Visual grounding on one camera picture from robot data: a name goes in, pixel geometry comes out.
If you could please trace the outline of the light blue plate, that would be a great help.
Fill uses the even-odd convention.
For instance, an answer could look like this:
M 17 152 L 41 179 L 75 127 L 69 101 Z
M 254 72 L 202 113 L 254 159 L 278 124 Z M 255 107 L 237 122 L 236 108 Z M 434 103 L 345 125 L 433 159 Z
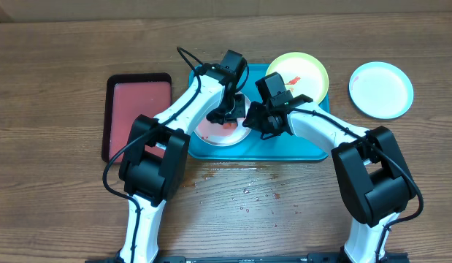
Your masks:
M 409 77 L 393 64 L 382 61 L 358 67 L 351 75 L 348 91 L 360 111 L 383 120 L 404 115 L 414 100 Z

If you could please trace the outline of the yellow-green plate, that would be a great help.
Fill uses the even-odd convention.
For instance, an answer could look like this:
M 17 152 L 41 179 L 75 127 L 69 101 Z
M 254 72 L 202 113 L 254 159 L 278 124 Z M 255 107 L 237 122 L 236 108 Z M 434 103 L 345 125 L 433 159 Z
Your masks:
M 329 90 L 329 76 L 324 65 L 312 55 L 290 52 L 278 56 L 266 75 L 277 72 L 293 97 L 305 95 L 320 104 Z

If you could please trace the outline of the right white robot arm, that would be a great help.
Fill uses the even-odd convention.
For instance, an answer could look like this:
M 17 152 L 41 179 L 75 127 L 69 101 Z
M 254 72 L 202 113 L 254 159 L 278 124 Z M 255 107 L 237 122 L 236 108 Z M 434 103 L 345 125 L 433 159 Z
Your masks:
M 365 129 L 322 110 L 305 95 L 293 96 L 277 72 L 256 81 L 260 102 L 252 102 L 243 125 L 267 140 L 284 132 L 301 137 L 332 157 L 340 195 L 352 217 L 348 240 L 337 253 L 313 253 L 308 262 L 408 262 L 406 253 L 385 250 L 400 213 L 421 198 L 393 133 Z

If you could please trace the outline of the white plate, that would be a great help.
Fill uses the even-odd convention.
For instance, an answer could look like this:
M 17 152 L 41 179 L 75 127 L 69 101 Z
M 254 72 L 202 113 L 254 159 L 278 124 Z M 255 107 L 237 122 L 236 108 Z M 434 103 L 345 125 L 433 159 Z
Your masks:
M 210 123 L 204 118 L 194 130 L 194 133 L 203 142 L 214 146 L 231 146 L 243 141 L 249 134 L 251 129 L 244 127 L 244 118 L 237 119 L 236 129 L 224 129 L 223 124 Z

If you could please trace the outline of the red-stained sponge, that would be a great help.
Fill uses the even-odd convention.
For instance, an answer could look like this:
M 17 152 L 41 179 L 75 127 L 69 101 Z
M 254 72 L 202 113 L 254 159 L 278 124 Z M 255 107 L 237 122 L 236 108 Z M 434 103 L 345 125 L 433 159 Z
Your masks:
M 224 129 L 236 129 L 237 128 L 237 122 L 233 122 L 233 123 L 224 123 L 222 125 L 222 127 Z

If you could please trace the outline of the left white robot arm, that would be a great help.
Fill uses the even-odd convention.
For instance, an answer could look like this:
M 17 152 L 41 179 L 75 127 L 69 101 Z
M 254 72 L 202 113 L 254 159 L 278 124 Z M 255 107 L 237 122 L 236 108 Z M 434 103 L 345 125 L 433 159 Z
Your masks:
M 156 259 L 161 218 L 183 181 L 191 134 L 203 120 L 225 124 L 245 116 L 237 86 L 246 67 L 242 54 L 228 50 L 220 63 L 195 67 L 194 81 L 165 111 L 133 122 L 119 169 L 129 201 L 119 262 Z

